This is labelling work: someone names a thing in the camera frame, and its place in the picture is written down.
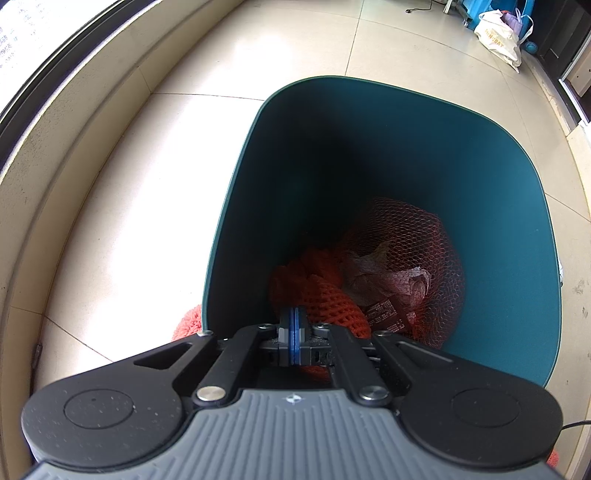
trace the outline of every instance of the orange fuzzy object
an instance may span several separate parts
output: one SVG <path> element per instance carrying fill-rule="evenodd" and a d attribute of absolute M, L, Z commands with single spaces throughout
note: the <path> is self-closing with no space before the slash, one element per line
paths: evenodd
<path fill-rule="evenodd" d="M 558 456 L 558 452 L 556 450 L 552 450 L 552 453 L 550 454 L 550 456 L 546 460 L 546 463 L 548 465 L 550 465 L 552 468 L 556 468 L 558 466 L 559 459 L 560 458 Z"/>
<path fill-rule="evenodd" d="M 177 325 L 174 334 L 173 342 L 180 338 L 184 338 L 189 335 L 193 335 L 201 330 L 201 305 L 197 305 L 195 308 L 185 313 L 184 317 Z"/>

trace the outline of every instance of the white plastic bag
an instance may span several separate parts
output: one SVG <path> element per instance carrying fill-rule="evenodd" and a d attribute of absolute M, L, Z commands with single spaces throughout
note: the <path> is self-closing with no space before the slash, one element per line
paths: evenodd
<path fill-rule="evenodd" d="M 519 72 L 517 69 L 521 65 L 519 46 L 534 31 L 534 23 L 531 22 L 530 29 L 520 40 L 513 29 L 503 22 L 502 16 L 500 10 L 481 13 L 479 15 L 480 23 L 476 26 L 474 33 L 486 48 L 502 61 L 511 65 L 516 72 Z"/>

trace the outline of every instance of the black gripper frame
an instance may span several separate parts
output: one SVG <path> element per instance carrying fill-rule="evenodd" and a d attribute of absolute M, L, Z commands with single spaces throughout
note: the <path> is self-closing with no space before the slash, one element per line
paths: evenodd
<path fill-rule="evenodd" d="M 324 383 L 269 385 L 324 372 L 310 367 L 327 369 Z M 200 332 L 65 378 L 22 412 L 41 462 L 30 478 L 96 480 L 159 480 L 169 464 L 185 465 L 181 480 L 336 480 L 349 464 L 372 478 L 550 479 L 561 425 L 556 400 L 527 380 L 391 332 L 362 340 L 310 326 L 303 308 L 229 340 Z M 322 459 L 311 442 L 324 443 Z M 278 476 L 261 473 L 279 464 Z"/>

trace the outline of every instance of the electrical cable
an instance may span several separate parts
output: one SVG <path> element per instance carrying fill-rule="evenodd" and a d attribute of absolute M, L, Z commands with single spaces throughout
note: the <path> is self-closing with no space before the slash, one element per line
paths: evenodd
<path fill-rule="evenodd" d="M 421 12 L 427 12 L 429 10 L 431 10 L 431 7 L 433 6 L 433 0 L 431 0 L 431 3 L 429 4 L 429 8 L 407 8 L 406 9 L 406 13 L 410 13 L 410 12 L 414 12 L 415 10 L 419 10 Z"/>
<path fill-rule="evenodd" d="M 564 427 L 562 427 L 562 430 L 570 429 L 572 427 L 580 427 L 581 425 L 591 425 L 591 420 L 581 420 L 581 421 L 576 421 L 574 423 L 568 423 Z"/>

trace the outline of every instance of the blue container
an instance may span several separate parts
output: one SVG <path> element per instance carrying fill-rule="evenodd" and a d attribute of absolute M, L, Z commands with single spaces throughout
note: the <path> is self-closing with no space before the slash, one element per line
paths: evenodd
<path fill-rule="evenodd" d="M 531 17 L 531 13 L 534 10 L 534 3 L 535 0 L 525 0 L 523 11 L 521 13 Z M 466 9 L 468 17 L 472 19 L 472 21 L 468 23 L 468 28 L 474 30 L 480 23 L 478 15 L 488 12 L 489 10 L 508 10 L 509 12 L 515 13 L 517 0 L 463 0 L 462 5 Z M 523 38 L 529 27 L 529 19 L 524 18 L 519 38 Z"/>
<path fill-rule="evenodd" d="M 439 215 L 460 255 L 466 300 L 444 349 L 544 385 L 560 342 L 560 287 L 532 162 L 478 113 L 366 80 L 301 80 L 261 107 L 217 228 L 205 326 L 224 338 L 276 323 L 271 271 L 300 253 L 303 236 L 336 242 L 375 196 Z"/>

